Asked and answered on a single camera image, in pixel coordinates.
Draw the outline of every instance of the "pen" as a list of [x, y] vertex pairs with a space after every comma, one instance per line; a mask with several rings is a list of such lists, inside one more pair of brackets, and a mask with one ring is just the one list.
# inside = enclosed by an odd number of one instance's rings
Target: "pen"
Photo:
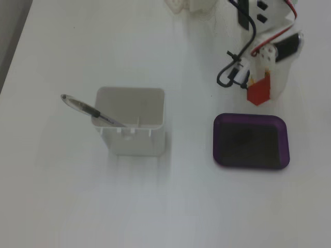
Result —
[[72, 96], [62, 94], [61, 99], [66, 103], [69, 107], [73, 108], [74, 110], [77, 110], [83, 114], [93, 116], [95, 118], [99, 118], [100, 120], [106, 122], [109, 125], [112, 125], [113, 127], [126, 127], [122, 123], [118, 122], [117, 120], [114, 120], [111, 117], [108, 117], [107, 115], [101, 113], [100, 111], [96, 110], [94, 107], [81, 102], [77, 99], [75, 99]]

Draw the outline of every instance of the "black cable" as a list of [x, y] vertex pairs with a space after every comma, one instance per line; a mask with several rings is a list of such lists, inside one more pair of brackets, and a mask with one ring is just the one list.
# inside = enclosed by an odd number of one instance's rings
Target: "black cable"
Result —
[[241, 7], [234, 1], [234, 0], [229, 0], [229, 2], [236, 7], [237, 10], [239, 10], [249, 21], [249, 23], [252, 25], [253, 28], [253, 34], [252, 37], [250, 38], [250, 40], [247, 42], [247, 44], [243, 47], [243, 49], [239, 52], [238, 55], [232, 54], [229, 51], [227, 52], [228, 55], [230, 55], [232, 57], [232, 62], [229, 63], [227, 66], [225, 66], [217, 75], [217, 84], [219, 84], [220, 86], [224, 87], [224, 88], [228, 88], [230, 86], [232, 86], [232, 84], [234, 83], [234, 80], [231, 79], [227, 84], [224, 84], [221, 82], [220, 78], [222, 76], [222, 74], [227, 71], [230, 67], [232, 67], [236, 62], [240, 61], [241, 56], [243, 55], [243, 53], [249, 48], [249, 46], [253, 43], [256, 35], [257, 35], [257, 27], [254, 23], [254, 20], [249, 16], [248, 13], [246, 13], [243, 9], [241, 9]]

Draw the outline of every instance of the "white plastic box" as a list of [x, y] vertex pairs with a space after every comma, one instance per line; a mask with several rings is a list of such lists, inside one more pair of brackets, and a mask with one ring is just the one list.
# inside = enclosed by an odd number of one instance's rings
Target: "white plastic box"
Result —
[[159, 156], [166, 143], [164, 105], [162, 89], [103, 87], [95, 108], [127, 127], [110, 127], [94, 117], [92, 124], [114, 154]]

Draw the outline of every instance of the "purple tray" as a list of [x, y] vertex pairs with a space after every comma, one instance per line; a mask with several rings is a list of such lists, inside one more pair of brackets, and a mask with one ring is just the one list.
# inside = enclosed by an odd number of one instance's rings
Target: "purple tray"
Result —
[[286, 124], [272, 115], [221, 114], [213, 155], [225, 167], [283, 169], [290, 162]]

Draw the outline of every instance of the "red block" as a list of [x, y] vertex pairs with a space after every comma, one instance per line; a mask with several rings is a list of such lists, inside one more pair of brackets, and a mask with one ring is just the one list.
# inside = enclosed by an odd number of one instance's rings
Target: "red block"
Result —
[[266, 73], [264, 79], [248, 88], [247, 100], [256, 106], [270, 100], [270, 73]]

